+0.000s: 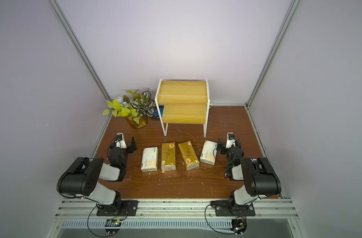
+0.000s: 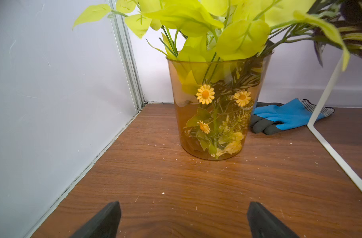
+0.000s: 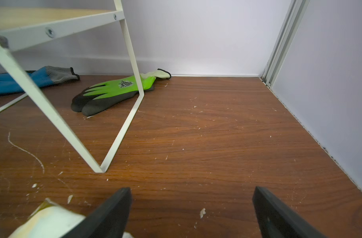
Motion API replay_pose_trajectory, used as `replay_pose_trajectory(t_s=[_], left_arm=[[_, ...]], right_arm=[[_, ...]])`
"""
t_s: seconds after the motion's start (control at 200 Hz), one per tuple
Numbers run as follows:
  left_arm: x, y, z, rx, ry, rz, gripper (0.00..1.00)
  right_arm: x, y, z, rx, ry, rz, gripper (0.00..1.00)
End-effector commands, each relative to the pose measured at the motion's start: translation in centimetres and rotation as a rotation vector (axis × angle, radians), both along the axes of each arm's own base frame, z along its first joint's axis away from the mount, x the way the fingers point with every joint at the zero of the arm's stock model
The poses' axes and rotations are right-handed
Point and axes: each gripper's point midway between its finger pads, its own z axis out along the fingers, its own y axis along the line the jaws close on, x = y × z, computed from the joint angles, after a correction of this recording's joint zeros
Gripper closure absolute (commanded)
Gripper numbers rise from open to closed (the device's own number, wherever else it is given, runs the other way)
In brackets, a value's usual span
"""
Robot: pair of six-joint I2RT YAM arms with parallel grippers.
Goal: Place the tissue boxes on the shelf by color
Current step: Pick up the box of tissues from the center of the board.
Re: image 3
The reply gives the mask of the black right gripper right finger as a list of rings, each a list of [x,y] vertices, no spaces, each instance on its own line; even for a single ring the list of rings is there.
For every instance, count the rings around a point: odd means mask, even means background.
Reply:
[[[252,202],[263,238],[325,237],[265,187],[255,187]]]

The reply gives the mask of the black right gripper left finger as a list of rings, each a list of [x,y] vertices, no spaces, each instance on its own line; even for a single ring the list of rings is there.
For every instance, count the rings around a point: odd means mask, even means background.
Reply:
[[[121,188],[63,237],[122,238],[131,204],[131,189]]]

